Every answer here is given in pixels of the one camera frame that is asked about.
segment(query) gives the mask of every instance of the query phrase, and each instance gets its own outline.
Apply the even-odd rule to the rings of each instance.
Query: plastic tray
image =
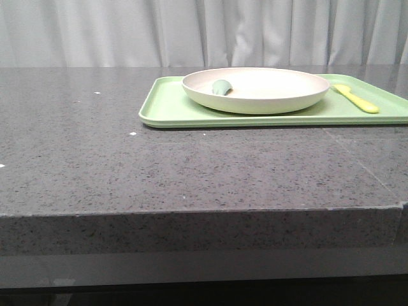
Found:
[[[339,124],[406,124],[408,101],[390,92],[347,75],[320,75],[332,84],[350,86],[354,94],[380,108],[376,114],[365,113],[341,94],[329,89],[315,105],[297,112],[277,115],[241,115],[206,108],[187,97],[182,76],[158,78],[139,116],[153,128],[204,128],[239,126],[306,126]]]

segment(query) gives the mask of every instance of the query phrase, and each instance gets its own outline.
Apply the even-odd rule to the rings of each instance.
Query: yellow spoon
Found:
[[[360,98],[356,96],[355,94],[351,93],[351,88],[348,87],[347,85],[343,84],[333,84],[332,85],[333,89],[335,89],[337,92],[341,93],[343,96],[345,96],[348,100],[353,102],[356,106],[361,108],[364,112],[367,113],[378,113],[380,109],[378,106],[375,106],[371,102],[368,102],[367,100],[364,100],[363,98]]]

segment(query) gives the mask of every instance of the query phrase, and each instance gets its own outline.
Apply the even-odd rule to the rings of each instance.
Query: gray countertop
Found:
[[[140,122],[156,78],[201,69],[0,69],[0,256],[408,241],[407,126]],[[290,69],[408,98],[406,65]]]

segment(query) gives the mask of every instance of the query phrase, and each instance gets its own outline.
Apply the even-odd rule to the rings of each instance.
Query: granite countertop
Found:
[[[407,126],[141,123],[156,78],[201,69],[0,69],[0,256],[408,241]],[[289,69],[408,98],[407,65]]]

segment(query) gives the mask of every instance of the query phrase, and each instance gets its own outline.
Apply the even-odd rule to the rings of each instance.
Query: green spoon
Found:
[[[216,80],[212,84],[212,93],[218,96],[226,96],[232,91],[232,85],[225,80]]]

